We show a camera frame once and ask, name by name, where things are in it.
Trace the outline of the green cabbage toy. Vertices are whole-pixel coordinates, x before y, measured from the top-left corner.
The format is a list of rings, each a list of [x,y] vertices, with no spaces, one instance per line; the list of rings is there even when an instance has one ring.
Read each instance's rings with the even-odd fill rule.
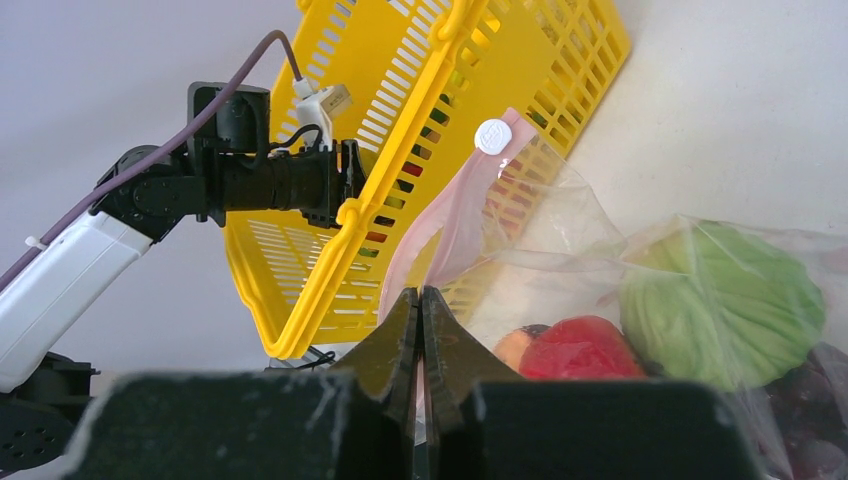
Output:
[[[827,321],[799,259],[726,224],[699,221],[630,262],[618,293],[623,332],[672,378],[762,387],[804,362]]]

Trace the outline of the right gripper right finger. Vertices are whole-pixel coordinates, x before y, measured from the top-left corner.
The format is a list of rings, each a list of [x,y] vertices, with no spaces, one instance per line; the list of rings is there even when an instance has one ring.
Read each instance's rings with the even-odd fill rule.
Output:
[[[758,479],[728,403],[692,382],[530,381],[421,292],[433,479]]]

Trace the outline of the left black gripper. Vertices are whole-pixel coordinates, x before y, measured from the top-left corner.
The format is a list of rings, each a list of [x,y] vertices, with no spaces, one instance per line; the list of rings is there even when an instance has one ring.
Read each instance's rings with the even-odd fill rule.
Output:
[[[282,142],[270,139],[270,92],[241,85],[228,97],[223,82],[194,82],[188,90],[190,121],[217,108],[186,141],[186,162],[201,179],[199,221],[226,224],[230,212],[297,211],[311,226],[338,225],[342,204],[366,182],[356,141],[334,140],[312,121]]]

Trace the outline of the purple grapes toy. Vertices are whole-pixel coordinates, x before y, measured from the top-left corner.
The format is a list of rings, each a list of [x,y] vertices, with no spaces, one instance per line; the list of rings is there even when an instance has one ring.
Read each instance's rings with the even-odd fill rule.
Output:
[[[789,472],[779,479],[847,477],[847,354],[818,343],[765,387]]]

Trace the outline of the clear pink-dotted zip bag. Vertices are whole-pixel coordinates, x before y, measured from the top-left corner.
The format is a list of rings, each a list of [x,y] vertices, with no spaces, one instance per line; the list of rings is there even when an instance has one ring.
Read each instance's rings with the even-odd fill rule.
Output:
[[[765,391],[773,381],[724,391],[672,378],[643,360],[623,332],[618,293],[631,258],[699,221],[757,235],[799,259],[826,302],[827,321],[812,349],[826,342],[847,354],[845,236],[688,215],[625,236],[592,188],[515,110],[479,125],[472,154],[403,235],[384,277],[379,314],[387,316],[404,288],[434,287],[492,353],[502,337],[525,325],[603,317],[624,335],[646,377],[693,381],[724,395],[766,477],[779,479],[789,465]]]

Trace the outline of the yellow plastic basket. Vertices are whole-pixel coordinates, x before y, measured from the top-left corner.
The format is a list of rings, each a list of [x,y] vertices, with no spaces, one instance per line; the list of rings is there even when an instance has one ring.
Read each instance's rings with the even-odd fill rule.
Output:
[[[358,342],[376,327],[390,260],[472,154],[479,125],[515,110],[567,155],[624,65],[611,1],[302,1],[294,53],[313,84],[344,86],[332,133],[367,169],[341,229],[296,211],[229,215],[235,286],[266,354]]]

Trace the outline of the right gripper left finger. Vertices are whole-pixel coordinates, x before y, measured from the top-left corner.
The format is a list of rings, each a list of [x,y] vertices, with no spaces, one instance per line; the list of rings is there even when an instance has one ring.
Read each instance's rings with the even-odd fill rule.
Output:
[[[403,290],[324,370],[118,380],[69,443],[66,479],[409,479],[419,294]]]

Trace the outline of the red tomato toy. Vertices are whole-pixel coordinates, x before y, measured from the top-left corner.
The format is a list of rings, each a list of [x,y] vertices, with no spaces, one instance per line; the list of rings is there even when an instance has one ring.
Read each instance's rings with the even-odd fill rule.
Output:
[[[645,378],[624,335],[609,320],[584,315],[563,319],[531,340],[519,373],[539,380]]]

